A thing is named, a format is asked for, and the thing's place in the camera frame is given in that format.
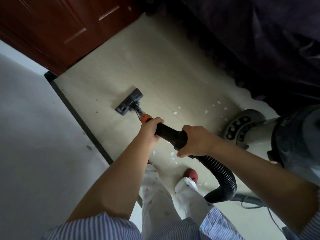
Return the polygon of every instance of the striped shirt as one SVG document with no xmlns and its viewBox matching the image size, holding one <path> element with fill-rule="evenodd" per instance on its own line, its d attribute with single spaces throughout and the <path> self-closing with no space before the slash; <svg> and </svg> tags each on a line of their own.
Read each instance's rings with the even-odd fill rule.
<svg viewBox="0 0 320 240">
<path fill-rule="evenodd" d="M 106 213 L 62 224 L 49 230 L 43 240 L 142 240 L 134 223 L 121 218 L 112 218 Z M 213 207 L 200 228 L 191 219 L 170 222 L 156 229 L 149 240 L 243 240 L 220 211 Z M 320 239 L 320 212 L 306 225 L 300 239 Z"/>
</svg>

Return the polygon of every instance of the hand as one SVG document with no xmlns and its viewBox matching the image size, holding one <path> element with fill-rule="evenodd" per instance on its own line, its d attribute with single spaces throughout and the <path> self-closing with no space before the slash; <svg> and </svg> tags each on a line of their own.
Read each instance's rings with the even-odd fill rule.
<svg viewBox="0 0 320 240">
<path fill-rule="evenodd" d="M 163 119 L 161 119 L 160 117 L 156 117 L 148 121 L 147 123 L 142 124 L 137 136 L 141 137 L 142 140 L 146 140 L 148 143 L 150 143 L 151 147 L 154 147 L 160 139 L 158 135 L 155 135 L 157 125 L 163 122 Z"/>
<path fill-rule="evenodd" d="M 224 142 L 222 138 L 214 135 L 202 126 L 185 125 L 182 130 L 188 135 L 188 141 L 178 151 L 177 157 L 210 155 L 214 147 Z"/>
</svg>

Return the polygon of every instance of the door panel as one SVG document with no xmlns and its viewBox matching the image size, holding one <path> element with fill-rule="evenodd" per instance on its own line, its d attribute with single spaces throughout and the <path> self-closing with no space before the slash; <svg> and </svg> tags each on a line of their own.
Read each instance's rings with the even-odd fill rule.
<svg viewBox="0 0 320 240">
<path fill-rule="evenodd" d="M 64 69 L 140 14 L 139 7 L 132 0 L 0 2 L 0 23 Z"/>
</svg>

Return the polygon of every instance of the door frame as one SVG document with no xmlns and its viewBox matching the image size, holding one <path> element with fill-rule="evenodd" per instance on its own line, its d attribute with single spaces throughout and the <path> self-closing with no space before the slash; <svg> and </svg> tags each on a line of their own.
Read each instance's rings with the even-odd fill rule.
<svg viewBox="0 0 320 240">
<path fill-rule="evenodd" d="M 51 60 L 49 57 L 41 53 L 39 50 L 28 44 L 22 38 L 17 36 L 14 32 L 0 23 L 0 39 L 15 48 L 17 51 L 34 60 L 38 64 L 47 68 L 50 72 L 59 76 L 65 72 L 61 66 Z"/>
</svg>

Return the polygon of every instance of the vacuum hose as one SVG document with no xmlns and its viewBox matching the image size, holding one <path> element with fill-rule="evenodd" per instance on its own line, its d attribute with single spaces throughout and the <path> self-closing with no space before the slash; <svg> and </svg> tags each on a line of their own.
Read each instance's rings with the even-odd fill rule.
<svg viewBox="0 0 320 240">
<path fill-rule="evenodd" d="M 183 148 L 188 141 L 188 135 L 185 131 L 177 131 L 162 123 L 157 125 L 156 135 L 169 141 L 177 151 Z M 204 198 L 209 203 L 223 202 L 231 200 L 237 192 L 237 183 L 233 173 L 222 163 L 210 156 L 189 156 L 196 158 L 216 177 L 219 187 Z"/>
</svg>

